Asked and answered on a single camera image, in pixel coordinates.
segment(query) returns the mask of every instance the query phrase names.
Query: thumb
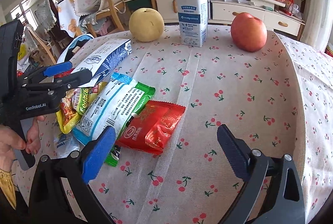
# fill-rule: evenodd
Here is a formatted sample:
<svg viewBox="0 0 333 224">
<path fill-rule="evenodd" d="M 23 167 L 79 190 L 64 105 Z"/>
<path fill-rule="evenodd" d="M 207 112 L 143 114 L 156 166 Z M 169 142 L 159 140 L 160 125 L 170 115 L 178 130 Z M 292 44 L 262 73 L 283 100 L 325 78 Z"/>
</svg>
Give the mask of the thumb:
<svg viewBox="0 0 333 224">
<path fill-rule="evenodd" d="M 12 129 L 3 125 L 0 125 L 0 142 L 18 150 L 23 150 L 25 148 L 25 142 L 23 139 Z"/>
</svg>

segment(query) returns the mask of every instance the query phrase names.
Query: metal screw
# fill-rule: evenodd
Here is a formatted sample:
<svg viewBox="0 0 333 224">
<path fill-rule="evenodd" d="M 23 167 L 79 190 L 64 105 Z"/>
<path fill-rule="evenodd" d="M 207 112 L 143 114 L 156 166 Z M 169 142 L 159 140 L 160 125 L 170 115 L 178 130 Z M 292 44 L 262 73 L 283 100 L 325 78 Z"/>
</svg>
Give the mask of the metal screw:
<svg viewBox="0 0 333 224">
<path fill-rule="evenodd" d="M 261 155 L 261 152 L 260 152 L 259 150 L 257 150 L 257 149 L 254 149 L 254 150 L 252 150 L 252 154 L 253 154 L 254 156 L 260 156 L 260 155 Z"/>
<path fill-rule="evenodd" d="M 45 161 L 47 160 L 47 158 L 48 158 L 47 155 L 43 155 L 43 156 L 41 157 L 41 161 L 42 161 L 42 162 L 45 162 Z"/>
<path fill-rule="evenodd" d="M 284 159 L 287 161 L 291 161 L 292 157 L 289 154 L 285 154 Z"/>
<path fill-rule="evenodd" d="M 71 152 L 71 158 L 77 158 L 79 156 L 79 151 L 73 151 Z"/>
</svg>

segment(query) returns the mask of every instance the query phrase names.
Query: drawer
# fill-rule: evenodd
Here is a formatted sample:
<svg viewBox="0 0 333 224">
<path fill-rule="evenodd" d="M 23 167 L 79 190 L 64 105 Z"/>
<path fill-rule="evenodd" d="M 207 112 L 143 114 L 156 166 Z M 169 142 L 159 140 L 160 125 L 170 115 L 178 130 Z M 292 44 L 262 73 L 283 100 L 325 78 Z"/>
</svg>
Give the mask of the drawer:
<svg viewBox="0 0 333 224">
<path fill-rule="evenodd" d="M 213 19 L 222 21 L 233 21 L 237 14 L 249 13 L 254 17 L 264 20 L 265 11 L 245 6 L 213 3 Z"/>
<path fill-rule="evenodd" d="M 297 36 L 300 23 L 292 18 L 284 17 L 280 14 L 265 12 L 264 23 L 266 27 L 281 30 L 283 32 Z"/>
<path fill-rule="evenodd" d="M 156 3 L 163 20 L 178 20 L 177 3 L 174 0 L 156 0 Z"/>
</svg>

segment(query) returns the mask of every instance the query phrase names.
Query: red plastic bag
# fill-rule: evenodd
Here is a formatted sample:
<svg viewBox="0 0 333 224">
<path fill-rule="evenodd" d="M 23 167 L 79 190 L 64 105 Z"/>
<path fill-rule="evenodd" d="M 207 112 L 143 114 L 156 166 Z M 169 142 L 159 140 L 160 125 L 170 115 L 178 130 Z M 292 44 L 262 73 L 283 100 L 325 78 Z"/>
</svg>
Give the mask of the red plastic bag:
<svg viewBox="0 0 333 224">
<path fill-rule="evenodd" d="M 185 107 L 148 101 L 124 130 L 116 145 L 160 155 L 181 119 Z"/>
</svg>

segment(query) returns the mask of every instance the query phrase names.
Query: white circular logo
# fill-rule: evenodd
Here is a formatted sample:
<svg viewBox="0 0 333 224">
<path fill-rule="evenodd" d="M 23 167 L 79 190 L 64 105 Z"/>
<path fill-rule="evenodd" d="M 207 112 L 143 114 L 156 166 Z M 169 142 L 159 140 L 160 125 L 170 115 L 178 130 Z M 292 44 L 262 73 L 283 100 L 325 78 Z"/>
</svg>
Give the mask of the white circular logo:
<svg viewBox="0 0 333 224">
<path fill-rule="evenodd" d="M 124 138 L 130 138 L 132 137 L 132 135 L 134 135 L 135 131 L 137 129 L 134 126 L 130 126 L 126 129 L 126 131 L 124 132 Z"/>
</svg>

